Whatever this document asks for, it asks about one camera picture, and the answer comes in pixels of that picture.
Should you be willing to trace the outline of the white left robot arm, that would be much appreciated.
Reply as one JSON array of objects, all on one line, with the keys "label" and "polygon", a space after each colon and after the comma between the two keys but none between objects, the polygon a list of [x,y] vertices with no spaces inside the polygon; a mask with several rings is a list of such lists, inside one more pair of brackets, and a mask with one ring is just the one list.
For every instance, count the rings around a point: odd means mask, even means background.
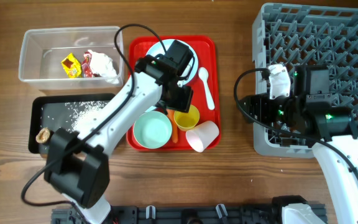
[{"label": "white left robot arm", "polygon": [[111,206],[108,160],[118,141],[151,106],[187,112],[193,91],[179,85],[194,67],[193,54],[165,53],[138,59],[126,86],[77,131],[57,129],[51,137],[44,179],[67,198],[86,223],[106,221]]}]

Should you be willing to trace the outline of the brown round food piece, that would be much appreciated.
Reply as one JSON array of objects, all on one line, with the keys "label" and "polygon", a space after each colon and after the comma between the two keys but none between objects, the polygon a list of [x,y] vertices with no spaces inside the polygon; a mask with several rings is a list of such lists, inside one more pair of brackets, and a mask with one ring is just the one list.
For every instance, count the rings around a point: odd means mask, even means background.
[{"label": "brown round food piece", "polygon": [[35,137],[35,141],[39,144],[46,144],[51,138],[52,132],[48,128],[42,128]]}]

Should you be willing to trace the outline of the red silver snack wrapper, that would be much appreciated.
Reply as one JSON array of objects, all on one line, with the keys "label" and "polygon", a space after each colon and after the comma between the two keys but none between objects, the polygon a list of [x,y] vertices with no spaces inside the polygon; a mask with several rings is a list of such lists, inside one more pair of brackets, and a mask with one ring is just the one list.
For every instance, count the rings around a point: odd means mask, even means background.
[{"label": "red silver snack wrapper", "polygon": [[100,77],[100,75],[98,73],[95,73],[92,71],[91,67],[90,67],[90,62],[91,62],[91,58],[92,55],[89,51],[86,51],[84,54],[84,60],[81,63],[81,69],[83,72],[83,76],[85,78],[94,78],[94,77]]}]

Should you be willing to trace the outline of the white tissue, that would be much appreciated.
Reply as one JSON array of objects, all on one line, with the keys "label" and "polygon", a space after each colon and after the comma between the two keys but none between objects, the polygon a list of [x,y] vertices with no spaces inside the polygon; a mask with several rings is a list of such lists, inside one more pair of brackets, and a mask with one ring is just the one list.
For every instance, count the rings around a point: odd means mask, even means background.
[{"label": "white tissue", "polygon": [[93,74],[100,77],[108,78],[107,82],[117,85],[120,81],[117,79],[117,71],[114,68],[113,60],[104,53],[88,51],[91,54],[89,63]]}]

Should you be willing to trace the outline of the yellow plastic cup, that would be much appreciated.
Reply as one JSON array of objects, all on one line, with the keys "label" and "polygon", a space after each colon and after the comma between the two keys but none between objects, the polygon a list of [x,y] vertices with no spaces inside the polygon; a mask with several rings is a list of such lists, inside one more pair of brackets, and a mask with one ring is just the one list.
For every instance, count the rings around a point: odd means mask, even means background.
[{"label": "yellow plastic cup", "polygon": [[200,120],[200,112],[197,107],[190,105],[190,109],[187,113],[175,111],[174,121],[181,131],[188,131],[193,129]]}]

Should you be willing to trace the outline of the yellow snack wrapper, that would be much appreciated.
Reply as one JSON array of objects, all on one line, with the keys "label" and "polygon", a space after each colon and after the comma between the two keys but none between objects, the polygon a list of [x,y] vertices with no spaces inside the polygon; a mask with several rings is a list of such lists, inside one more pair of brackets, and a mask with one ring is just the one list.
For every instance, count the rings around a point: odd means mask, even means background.
[{"label": "yellow snack wrapper", "polygon": [[70,53],[62,61],[61,65],[68,78],[80,78],[82,73],[81,63]]}]

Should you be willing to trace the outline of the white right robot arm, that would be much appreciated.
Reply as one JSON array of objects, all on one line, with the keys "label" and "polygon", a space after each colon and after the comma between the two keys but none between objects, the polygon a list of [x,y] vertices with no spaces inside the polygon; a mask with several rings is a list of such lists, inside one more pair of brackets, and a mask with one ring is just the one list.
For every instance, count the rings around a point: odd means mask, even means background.
[{"label": "white right robot arm", "polygon": [[273,122],[296,131],[279,133],[305,139],[326,179],[337,220],[358,223],[358,130],[346,107],[333,107],[325,94],[235,97],[239,111],[251,122],[273,129]]}]

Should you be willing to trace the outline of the light blue bowl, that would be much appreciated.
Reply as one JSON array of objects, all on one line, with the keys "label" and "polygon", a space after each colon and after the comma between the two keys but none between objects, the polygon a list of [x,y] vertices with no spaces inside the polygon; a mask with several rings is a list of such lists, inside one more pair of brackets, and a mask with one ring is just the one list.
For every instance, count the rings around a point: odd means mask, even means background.
[{"label": "light blue bowl", "polygon": [[155,109],[157,109],[157,107],[156,106],[151,106],[150,108],[148,108],[145,112],[147,113],[147,112],[149,112],[149,111],[153,111],[153,110],[155,110]]}]

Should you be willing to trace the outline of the pile of white rice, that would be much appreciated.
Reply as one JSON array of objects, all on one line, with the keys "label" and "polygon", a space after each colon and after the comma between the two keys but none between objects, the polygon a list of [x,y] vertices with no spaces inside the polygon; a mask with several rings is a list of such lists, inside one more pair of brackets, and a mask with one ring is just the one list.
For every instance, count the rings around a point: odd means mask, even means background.
[{"label": "pile of white rice", "polygon": [[67,118],[64,119],[64,124],[69,131],[77,130],[79,126],[86,124],[89,119],[98,114],[102,110],[107,101],[81,101],[65,103],[65,109],[68,111]]}]

